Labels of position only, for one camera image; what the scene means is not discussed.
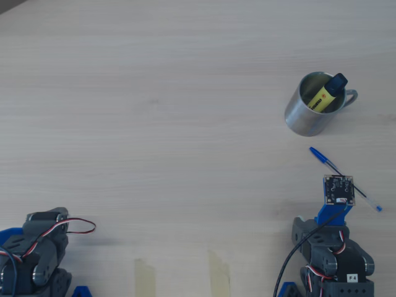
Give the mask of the grey gripper with camera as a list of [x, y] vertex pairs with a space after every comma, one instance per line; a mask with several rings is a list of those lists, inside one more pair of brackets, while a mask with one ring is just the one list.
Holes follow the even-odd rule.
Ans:
[[[318, 225], [314, 219], [304, 221], [300, 217], [296, 217], [293, 220], [292, 226], [292, 243], [296, 245], [302, 240], [303, 237], [305, 237], [310, 231], [314, 230], [317, 227]], [[343, 233], [344, 239], [350, 237], [350, 230], [347, 226], [327, 225], [314, 233], [307, 240], [307, 242], [311, 246], [338, 248], [343, 244], [340, 237], [341, 231]]]

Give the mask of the grey gripper without camera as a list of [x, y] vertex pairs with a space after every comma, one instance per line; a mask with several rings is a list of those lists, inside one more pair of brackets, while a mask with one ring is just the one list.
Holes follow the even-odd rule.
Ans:
[[68, 216], [69, 212], [65, 207], [30, 213], [22, 226], [23, 233], [38, 236], [50, 229], [55, 223], [67, 219]]

